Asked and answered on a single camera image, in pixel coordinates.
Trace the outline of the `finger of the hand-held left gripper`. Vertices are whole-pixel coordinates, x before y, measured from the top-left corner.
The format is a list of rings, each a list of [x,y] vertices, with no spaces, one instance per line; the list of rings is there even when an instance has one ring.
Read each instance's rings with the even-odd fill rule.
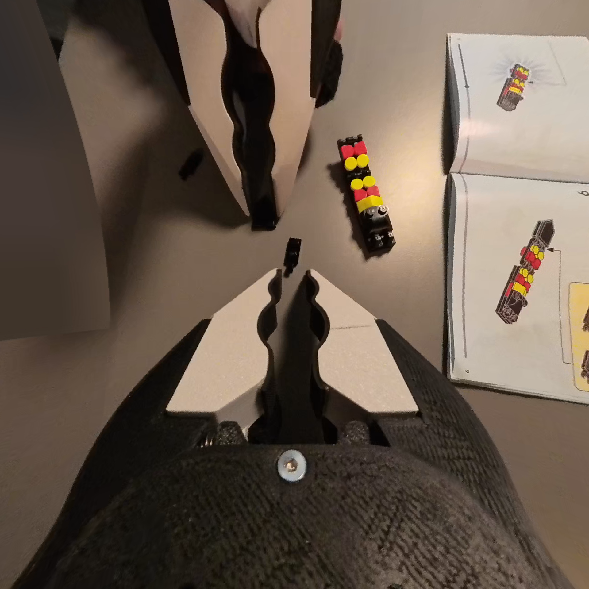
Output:
[[[222,15],[206,1],[169,1],[186,80],[189,110],[232,193],[249,217],[233,151],[234,122],[225,107],[222,73],[227,39]]]
[[[311,1],[270,1],[262,10],[260,48],[275,87],[269,129],[275,144],[271,177],[279,217],[293,192],[314,111],[310,95],[311,38]]]

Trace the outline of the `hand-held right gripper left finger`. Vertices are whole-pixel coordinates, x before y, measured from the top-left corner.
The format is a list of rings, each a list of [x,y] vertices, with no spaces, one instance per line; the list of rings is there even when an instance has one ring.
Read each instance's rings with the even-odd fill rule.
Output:
[[[276,328],[282,271],[271,269],[210,319],[166,411],[254,423],[271,368],[268,337]]]

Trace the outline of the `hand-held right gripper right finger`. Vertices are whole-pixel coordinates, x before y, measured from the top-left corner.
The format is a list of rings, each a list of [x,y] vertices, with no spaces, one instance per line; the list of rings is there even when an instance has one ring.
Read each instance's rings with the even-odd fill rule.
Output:
[[[376,317],[316,270],[308,270],[312,327],[319,343],[313,375],[325,418],[416,416],[418,405]]]

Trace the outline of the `small slim black lego piece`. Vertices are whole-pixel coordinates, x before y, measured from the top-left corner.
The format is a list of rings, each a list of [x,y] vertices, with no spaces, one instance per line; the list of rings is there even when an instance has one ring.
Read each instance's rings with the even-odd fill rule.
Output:
[[[291,237],[288,239],[286,250],[284,254],[284,273],[283,276],[289,277],[293,270],[297,267],[299,257],[300,257],[300,249],[302,245],[302,239]]]

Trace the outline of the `black red yellow lego model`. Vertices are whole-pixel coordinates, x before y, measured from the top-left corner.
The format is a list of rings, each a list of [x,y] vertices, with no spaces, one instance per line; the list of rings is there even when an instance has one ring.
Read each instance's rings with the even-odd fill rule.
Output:
[[[389,253],[396,240],[390,208],[371,170],[371,153],[361,134],[336,141],[338,163],[331,167],[348,214],[352,237],[366,258]]]

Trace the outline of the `lego instruction booklet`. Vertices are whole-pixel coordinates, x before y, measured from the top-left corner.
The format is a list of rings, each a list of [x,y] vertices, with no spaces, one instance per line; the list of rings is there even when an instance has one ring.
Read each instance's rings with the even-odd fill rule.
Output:
[[[448,375],[588,404],[588,39],[450,33]]]

